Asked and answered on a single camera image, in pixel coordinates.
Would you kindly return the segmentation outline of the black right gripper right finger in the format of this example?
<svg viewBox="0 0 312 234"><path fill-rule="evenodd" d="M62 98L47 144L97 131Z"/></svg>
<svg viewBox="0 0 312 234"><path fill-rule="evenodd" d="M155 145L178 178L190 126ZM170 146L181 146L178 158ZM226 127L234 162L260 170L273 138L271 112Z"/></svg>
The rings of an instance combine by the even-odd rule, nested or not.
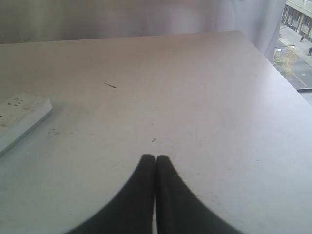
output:
<svg viewBox="0 0 312 234"><path fill-rule="evenodd" d="M239 234L187 187L168 156L156 159L156 226L159 234Z"/></svg>

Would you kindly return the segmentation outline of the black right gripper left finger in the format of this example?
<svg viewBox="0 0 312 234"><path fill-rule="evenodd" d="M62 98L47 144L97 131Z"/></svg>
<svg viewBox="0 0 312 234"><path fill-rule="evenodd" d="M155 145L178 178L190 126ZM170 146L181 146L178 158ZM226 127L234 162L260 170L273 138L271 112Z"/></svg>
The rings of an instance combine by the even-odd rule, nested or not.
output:
<svg viewBox="0 0 312 234"><path fill-rule="evenodd" d="M144 154L115 197L70 234L151 234L156 160Z"/></svg>

